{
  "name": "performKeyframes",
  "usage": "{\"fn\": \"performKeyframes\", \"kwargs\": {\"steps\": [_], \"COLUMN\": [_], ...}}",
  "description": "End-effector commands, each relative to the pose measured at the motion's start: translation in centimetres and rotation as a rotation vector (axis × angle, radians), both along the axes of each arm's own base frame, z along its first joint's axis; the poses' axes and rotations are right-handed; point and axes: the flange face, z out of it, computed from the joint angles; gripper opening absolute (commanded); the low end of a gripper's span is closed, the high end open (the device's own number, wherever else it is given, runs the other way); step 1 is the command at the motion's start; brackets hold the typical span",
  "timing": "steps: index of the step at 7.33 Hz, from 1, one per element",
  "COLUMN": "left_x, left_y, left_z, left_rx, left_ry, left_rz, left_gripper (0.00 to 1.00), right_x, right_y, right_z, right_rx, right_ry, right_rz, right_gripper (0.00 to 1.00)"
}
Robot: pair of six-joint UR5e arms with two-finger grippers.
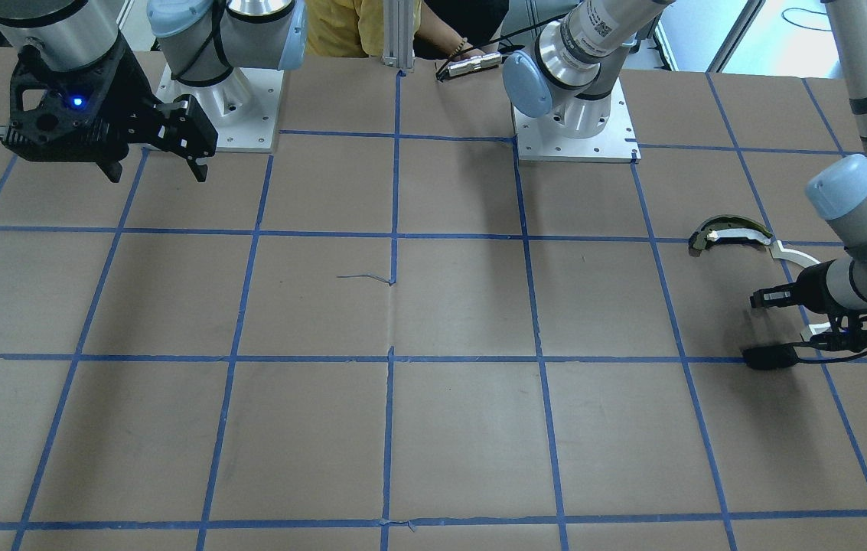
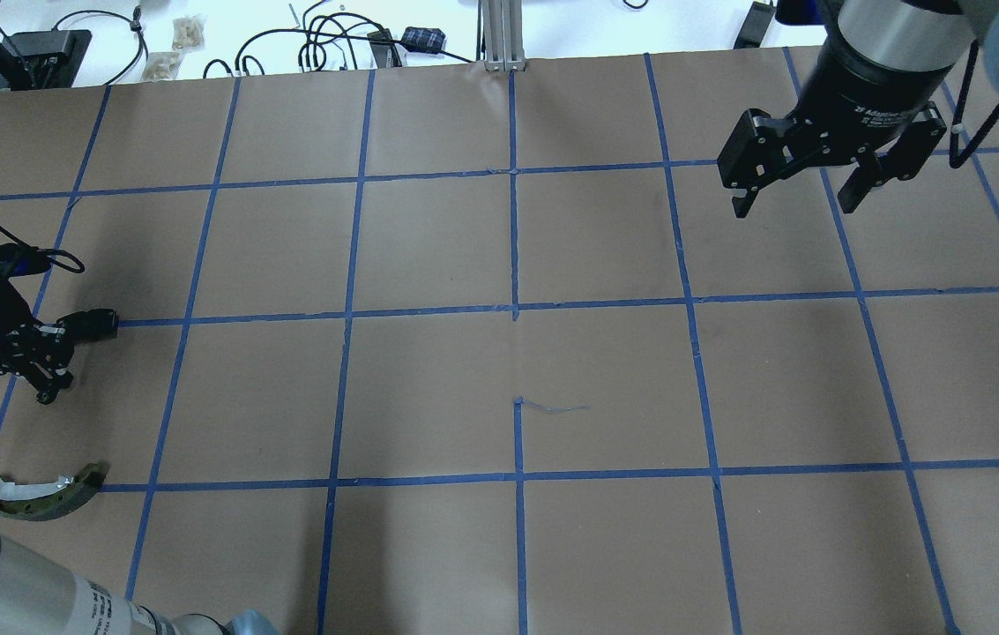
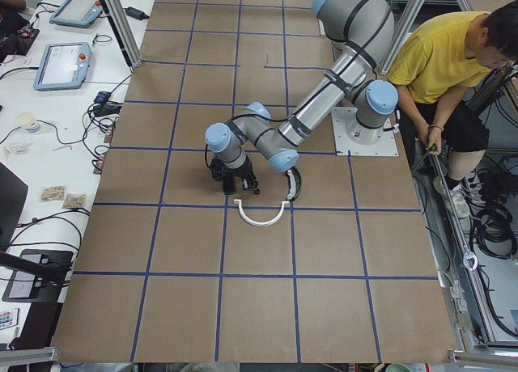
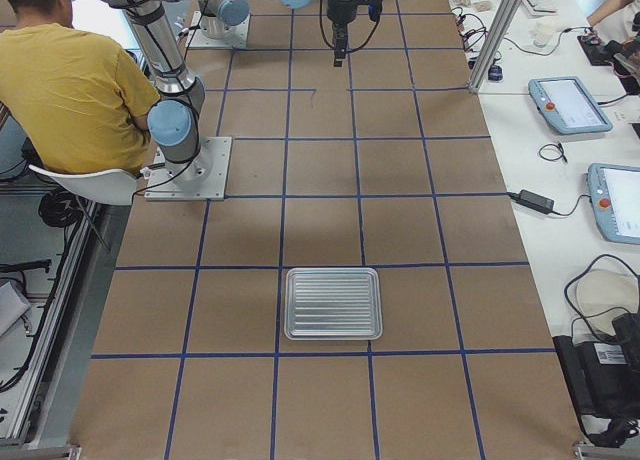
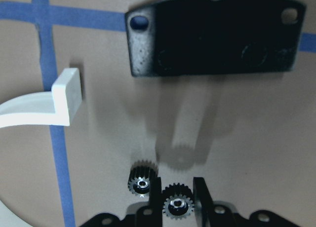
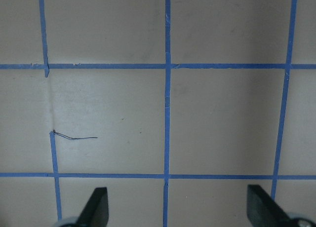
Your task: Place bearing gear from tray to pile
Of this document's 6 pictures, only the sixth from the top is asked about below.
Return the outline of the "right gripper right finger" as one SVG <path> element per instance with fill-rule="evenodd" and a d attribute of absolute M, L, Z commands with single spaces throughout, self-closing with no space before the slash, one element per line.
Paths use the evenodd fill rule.
<path fill-rule="evenodd" d="M 247 217 L 253 227 L 288 227 L 289 216 L 260 185 L 247 186 Z"/>

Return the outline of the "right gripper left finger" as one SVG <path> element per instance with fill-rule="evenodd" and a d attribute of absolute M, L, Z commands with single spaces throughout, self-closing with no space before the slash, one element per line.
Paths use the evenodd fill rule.
<path fill-rule="evenodd" d="M 77 219 L 78 227 L 106 227 L 109 221 L 107 188 L 95 188 Z"/>

